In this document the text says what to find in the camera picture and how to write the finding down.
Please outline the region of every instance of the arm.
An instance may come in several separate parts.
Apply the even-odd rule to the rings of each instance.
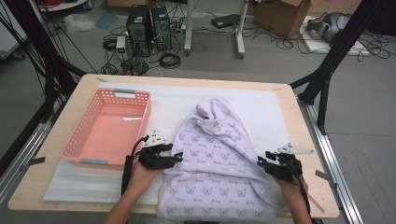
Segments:
[[[282,188],[283,198],[291,212],[293,222],[295,224],[312,224],[300,187],[293,182],[276,177],[274,177],[274,180]],[[304,183],[305,190],[308,191],[308,185],[302,177],[301,180]]]
[[[148,170],[139,161],[136,162],[132,168],[128,188],[107,214],[102,224],[125,223],[136,201],[149,188],[154,177],[162,172],[163,170]]]

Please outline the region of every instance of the gray floor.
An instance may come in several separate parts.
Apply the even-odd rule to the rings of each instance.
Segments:
[[[102,13],[96,9],[88,14],[98,21]],[[210,27],[209,19],[210,16],[194,22]],[[124,18],[118,18],[106,30],[95,29],[70,36],[93,67],[98,69],[104,63],[102,37],[124,23]],[[251,18],[247,18],[247,26],[251,26]],[[61,37],[72,64],[91,71],[70,42],[63,35]],[[280,49],[267,35],[254,40],[245,38],[245,47],[247,54],[244,60],[240,60],[235,53],[233,36],[196,34],[191,55],[186,57],[181,51],[181,66],[175,70],[160,68],[162,76],[291,83],[317,69],[325,57],[322,54],[302,54],[296,46],[289,50]],[[394,42],[388,49],[396,52]],[[396,221],[396,177],[392,167],[396,159],[393,143],[396,137],[395,59],[382,60],[371,56],[358,62],[357,57],[348,56],[332,78],[326,130],[365,223]],[[155,69],[148,71],[148,76],[159,75]],[[0,86],[0,156],[3,156],[42,104],[43,96],[28,60],[0,62]],[[1,223],[97,223],[105,215],[10,211],[7,200],[0,205]],[[345,223],[346,220],[341,215],[324,222]],[[291,220],[280,219],[276,223],[291,223]]]

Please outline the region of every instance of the computer tower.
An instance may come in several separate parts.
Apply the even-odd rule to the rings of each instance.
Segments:
[[[154,24],[154,37],[157,43],[157,49],[171,49],[171,29],[168,12],[165,6],[156,6],[151,8],[152,22]]]
[[[149,6],[134,5],[126,22],[126,28],[131,40],[134,56],[145,57],[150,55],[150,42],[154,38],[152,31]]]

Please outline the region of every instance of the plastic basket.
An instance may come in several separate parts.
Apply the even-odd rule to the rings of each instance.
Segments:
[[[77,166],[122,170],[125,156],[146,135],[150,112],[148,91],[97,89],[62,158]]]

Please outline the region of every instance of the white cloth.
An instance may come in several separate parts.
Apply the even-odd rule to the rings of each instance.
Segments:
[[[226,99],[196,106],[177,133],[172,153],[178,152],[183,162],[163,173],[158,217],[261,222],[276,217],[264,195],[271,176],[257,165],[257,152]]]

